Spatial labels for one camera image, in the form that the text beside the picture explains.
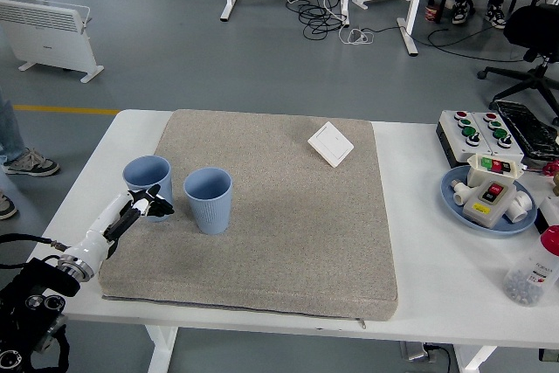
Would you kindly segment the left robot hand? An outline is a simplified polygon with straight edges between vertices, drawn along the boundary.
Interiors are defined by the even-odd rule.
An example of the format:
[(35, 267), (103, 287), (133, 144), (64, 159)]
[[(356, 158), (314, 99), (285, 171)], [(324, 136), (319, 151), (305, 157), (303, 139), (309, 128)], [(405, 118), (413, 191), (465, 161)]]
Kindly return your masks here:
[(160, 188), (156, 184), (147, 190), (119, 194), (93, 222), (86, 236), (63, 252), (57, 268), (78, 282), (93, 278), (114, 253), (120, 237), (139, 218), (163, 218), (174, 213), (173, 205), (159, 194)]

